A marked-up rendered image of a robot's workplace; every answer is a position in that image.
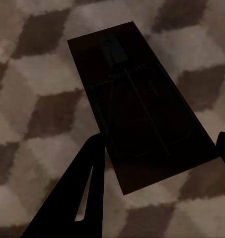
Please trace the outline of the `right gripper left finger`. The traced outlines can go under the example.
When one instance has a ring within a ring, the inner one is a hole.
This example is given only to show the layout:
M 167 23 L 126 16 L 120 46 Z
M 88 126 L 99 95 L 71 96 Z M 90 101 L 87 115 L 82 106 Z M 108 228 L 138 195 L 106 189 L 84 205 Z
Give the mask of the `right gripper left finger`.
M 75 221 L 92 166 L 85 216 Z M 104 170 L 101 132 L 85 142 L 21 238 L 102 238 Z

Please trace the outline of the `mousetrap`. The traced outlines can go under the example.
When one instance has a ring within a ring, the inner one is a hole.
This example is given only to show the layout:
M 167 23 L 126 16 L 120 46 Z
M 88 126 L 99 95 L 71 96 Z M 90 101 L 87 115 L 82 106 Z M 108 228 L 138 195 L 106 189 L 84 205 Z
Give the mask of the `mousetrap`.
M 222 155 L 134 22 L 68 44 L 123 195 Z

